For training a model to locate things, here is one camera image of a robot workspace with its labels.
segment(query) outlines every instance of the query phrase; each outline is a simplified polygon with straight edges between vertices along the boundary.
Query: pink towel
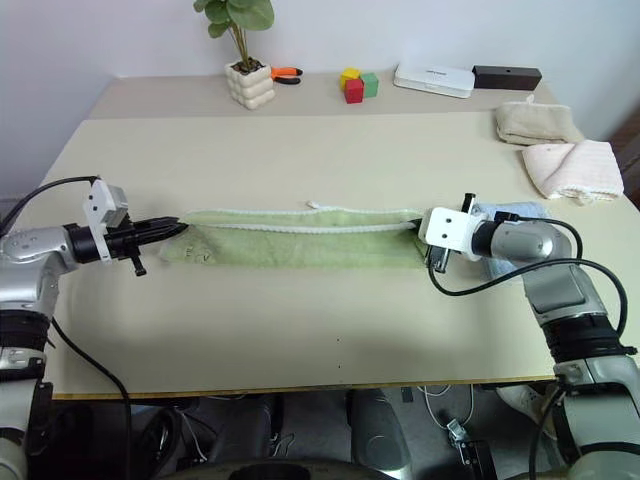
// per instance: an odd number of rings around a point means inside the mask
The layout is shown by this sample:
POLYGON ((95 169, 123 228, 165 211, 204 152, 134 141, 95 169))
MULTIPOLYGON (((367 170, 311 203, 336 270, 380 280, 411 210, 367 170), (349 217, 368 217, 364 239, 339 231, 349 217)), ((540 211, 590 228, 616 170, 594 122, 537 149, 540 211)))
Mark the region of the pink towel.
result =
POLYGON ((533 145, 522 153, 531 180, 547 198, 576 197, 590 203, 623 193, 620 169, 607 142, 533 145))

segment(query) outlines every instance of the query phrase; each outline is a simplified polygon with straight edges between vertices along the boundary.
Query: toy block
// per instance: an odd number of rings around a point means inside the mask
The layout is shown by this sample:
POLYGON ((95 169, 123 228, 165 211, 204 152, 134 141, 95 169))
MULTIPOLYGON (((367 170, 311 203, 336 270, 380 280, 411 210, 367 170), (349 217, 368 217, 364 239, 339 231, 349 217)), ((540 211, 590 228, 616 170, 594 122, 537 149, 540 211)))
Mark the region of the toy block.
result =
POLYGON ((347 80, 344 86, 344 98, 347 103, 361 103, 364 98, 364 83, 359 78, 347 80))
POLYGON ((345 68, 342 75, 340 75, 340 88, 344 90, 347 80, 355 80, 356 78, 360 78, 360 70, 357 68, 345 68))
POLYGON ((375 73, 363 73, 360 80, 364 83, 364 98, 375 97, 378 94, 378 77, 375 73))

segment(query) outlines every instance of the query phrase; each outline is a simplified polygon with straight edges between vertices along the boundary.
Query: white bracket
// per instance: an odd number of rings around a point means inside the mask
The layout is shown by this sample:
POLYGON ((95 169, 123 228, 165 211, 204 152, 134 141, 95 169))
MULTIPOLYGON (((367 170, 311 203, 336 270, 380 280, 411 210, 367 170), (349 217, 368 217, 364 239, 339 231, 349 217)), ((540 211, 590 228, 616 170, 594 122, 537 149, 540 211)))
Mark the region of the white bracket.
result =
POLYGON ((129 204, 120 187, 107 185, 103 180, 96 180, 91 186, 89 198, 82 204, 87 217, 91 235, 96 243, 102 263, 111 263, 111 254, 104 236, 107 227, 117 227, 122 223, 129 204))
POLYGON ((485 214, 470 215, 458 210, 437 207, 426 216, 420 225, 418 236, 429 245, 448 248, 464 254, 469 260, 477 261, 481 257, 474 255, 471 249, 473 233, 480 222, 487 219, 485 214))

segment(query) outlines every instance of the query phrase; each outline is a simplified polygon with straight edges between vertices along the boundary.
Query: white flower pot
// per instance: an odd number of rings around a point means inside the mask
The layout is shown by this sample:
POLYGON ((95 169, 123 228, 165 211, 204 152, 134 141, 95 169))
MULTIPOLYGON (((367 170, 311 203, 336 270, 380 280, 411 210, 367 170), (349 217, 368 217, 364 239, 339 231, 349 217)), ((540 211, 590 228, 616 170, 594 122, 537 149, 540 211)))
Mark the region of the white flower pot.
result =
POLYGON ((235 101, 249 110, 254 110, 276 96, 269 65, 265 65, 248 75, 243 75, 232 68, 235 63, 237 62, 229 63, 224 67, 227 84, 235 101))

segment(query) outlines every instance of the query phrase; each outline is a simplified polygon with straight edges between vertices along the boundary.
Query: green leaf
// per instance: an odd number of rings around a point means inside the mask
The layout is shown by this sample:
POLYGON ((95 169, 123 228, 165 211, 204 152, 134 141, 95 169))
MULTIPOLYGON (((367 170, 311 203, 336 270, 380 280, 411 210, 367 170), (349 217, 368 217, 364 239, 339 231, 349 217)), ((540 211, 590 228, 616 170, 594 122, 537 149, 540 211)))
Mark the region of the green leaf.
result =
POLYGON ((211 25, 209 25, 209 36, 211 38, 221 37, 224 34, 224 32, 227 31, 227 28, 229 28, 229 24, 230 22, 212 23, 211 25))
POLYGON ((248 8, 257 3, 256 0, 227 0, 227 2, 238 8, 248 8))
POLYGON ((196 12, 200 13, 211 1, 212 0, 196 0, 195 2, 193 2, 193 8, 196 12))
POLYGON ((204 13, 211 23, 226 23, 230 20, 227 6, 222 2, 213 1, 209 3, 204 9, 204 13))
POLYGON ((227 11, 231 20, 240 28, 247 30, 266 30, 273 25, 274 14, 270 0, 253 0, 251 6, 238 8, 227 2, 227 11))

